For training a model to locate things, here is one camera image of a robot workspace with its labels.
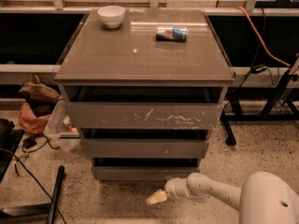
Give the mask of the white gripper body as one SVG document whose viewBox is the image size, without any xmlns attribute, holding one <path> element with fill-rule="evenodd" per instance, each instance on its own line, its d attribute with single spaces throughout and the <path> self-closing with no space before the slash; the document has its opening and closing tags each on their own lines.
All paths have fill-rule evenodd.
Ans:
<svg viewBox="0 0 299 224">
<path fill-rule="evenodd" d="M 187 179 L 172 178 L 165 183 L 164 190 L 170 199 L 187 198 L 189 194 Z"/>
</svg>

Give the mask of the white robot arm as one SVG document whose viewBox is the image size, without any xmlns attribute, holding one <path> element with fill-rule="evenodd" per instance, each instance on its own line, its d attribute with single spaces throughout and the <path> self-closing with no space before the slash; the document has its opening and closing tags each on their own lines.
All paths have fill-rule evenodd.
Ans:
<svg viewBox="0 0 299 224">
<path fill-rule="evenodd" d="M 299 196 L 280 177 L 267 172 L 250 175 L 242 187 L 210 179 L 200 173 L 171 178 L 147 204 L 187 199 L 207 203 L 214 197 L 239 213 L 239 224 L 299 224 Z"/>
</svg>

